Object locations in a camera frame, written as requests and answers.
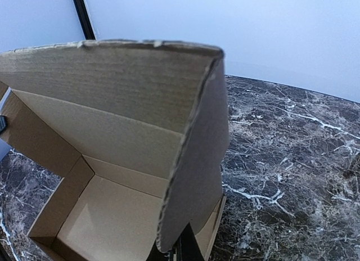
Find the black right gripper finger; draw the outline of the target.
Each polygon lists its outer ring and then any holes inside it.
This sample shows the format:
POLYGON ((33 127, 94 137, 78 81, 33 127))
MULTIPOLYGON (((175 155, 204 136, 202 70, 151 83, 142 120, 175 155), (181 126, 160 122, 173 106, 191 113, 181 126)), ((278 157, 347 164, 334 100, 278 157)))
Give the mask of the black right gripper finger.
POLYGON ((188 224, 182 231, 176 243, 176 260, 179 261, 204 261, 196 237, 188 224))

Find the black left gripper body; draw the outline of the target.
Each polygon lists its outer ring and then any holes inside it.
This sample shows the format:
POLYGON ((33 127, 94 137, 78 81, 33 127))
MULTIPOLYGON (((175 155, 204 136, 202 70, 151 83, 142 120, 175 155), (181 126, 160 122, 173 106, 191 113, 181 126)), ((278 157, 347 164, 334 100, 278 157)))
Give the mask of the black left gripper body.
POLYGON ((0 133, 3 133, 7 128, 7 119, 5 116, 0 116, 0 133))

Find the brown cardboard box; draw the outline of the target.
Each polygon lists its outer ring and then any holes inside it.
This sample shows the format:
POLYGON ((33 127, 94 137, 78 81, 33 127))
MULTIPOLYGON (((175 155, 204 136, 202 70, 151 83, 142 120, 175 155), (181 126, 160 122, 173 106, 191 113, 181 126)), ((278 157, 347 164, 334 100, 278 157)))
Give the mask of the brown cardboard box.
POLYGON ((1 138, 61 178, 28 237, 53 260, 208 260, 225 205, 224 52, 85 40, 1 54, 1 138))

